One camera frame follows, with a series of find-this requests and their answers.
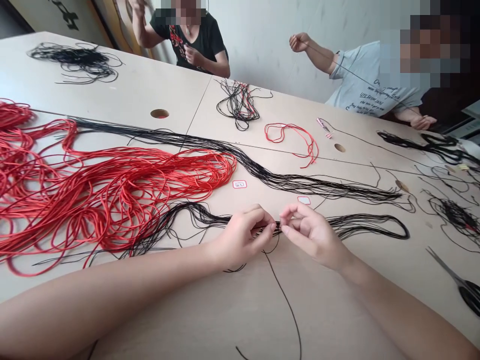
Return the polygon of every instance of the forearm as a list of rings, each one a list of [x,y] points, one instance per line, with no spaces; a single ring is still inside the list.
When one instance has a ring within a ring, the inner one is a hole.
[[[136,42],[143,48],[150,49],[154,44],[152,44],[149,34],[145,29],[145,22],[144,19],[139,17],[137,13],[133,13],[132,15],[132,25],[133,25],[133,33],[135,34]]]
[[[230,77],[230,64],[228,62],[216,62],[203,57],[201,67],[221,78]]]
[[[94,266],[0,304],[0,358],[73,356],[168,292],[219,271],[209,246]]]
[[[358,258],[341,275],[409,359],[479,359],[455,327]]]
[[[419,107],[415,106],[415,107],[409,107],[404,111],[394,112],[394,115],[400,121],[411,123],[412,120],[418,118],[418,116],[419,115],[421,116],[422,114],[420,113]]]
[[[307,43],[306,54],[315,67],[324,73],[331,74],[335,69],[335,54],[333,51],[321,47],[314,40],[310,39]]]

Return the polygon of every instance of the hand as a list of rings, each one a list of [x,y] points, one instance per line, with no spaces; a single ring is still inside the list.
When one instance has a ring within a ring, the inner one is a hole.
[[[310,36],[306,32],[301,32],[290,37],[290,47],[295,53],[301,53],[308,49]]]
[[[187,44],[185,44],[183,48],[185,49],[185,57],[189,64],[196,67],[201,67],[203,65],[205,58],[201,53],[198,52],[198,50],[188,46]]]
[[[143,19],[145,16],[145,0],[128,0],[133,13]]]
[[[410,126],[416,130],[428,130],[430,125],[435,124],[437,119],[428,115],[415,117],[411,122]]]
[[[285,236],[323,266],[341,272],[355,259],[328,221],[300,202],[288,205],[280,213]]]
[[[265,228],[254,239],[262,227]],[[273,217],[258,204],[237,212],[220,236],[210,243],[213,261],[221,270],[245,264],[268,244],[276,227]]]

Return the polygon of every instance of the scissor handle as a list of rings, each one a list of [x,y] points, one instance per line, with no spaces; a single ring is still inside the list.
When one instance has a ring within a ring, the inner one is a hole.
[[[478,300],[478,298],[480,298],[480,287],[471,281],[466,280],[465,282],[470,289],[460,286],[458,291],[460,291],[461,298],[465,304],[480,317],[480,301]]]

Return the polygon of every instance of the small paper tag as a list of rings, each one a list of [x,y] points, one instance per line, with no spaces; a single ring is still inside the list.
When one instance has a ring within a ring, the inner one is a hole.
[[[305,205],[311,205],[312,202],[310,201],[310,198],[308,196],[299,196],[297,197],[298,201],[302,204]]]
[[[247,187],[247,182],[245,180],[237,180],[232,182],[234,189],[245,189]]]

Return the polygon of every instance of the black t-shirt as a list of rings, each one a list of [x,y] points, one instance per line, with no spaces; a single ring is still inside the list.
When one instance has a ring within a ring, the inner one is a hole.
[[[196,49],[208,60],[217,62],[215,55],[226,50],[217,20],[215,20],[215,18],[209,13],[207,13],[205,17],[202,17],[198,37],[193,43],[190,43],[184,36],[180,25],[167,25],[165,17],[160,16],[160,13],[160,9],[155,10],[155,13],[151,18],[150,25],[158,35],[166,40],[171,41],[171,45],[176,54],[176,64],[183,68],[211,74],[209,71],[200,66],[193,66],[189,64],[185,58],[184,45],[187,44],[188,46]]]

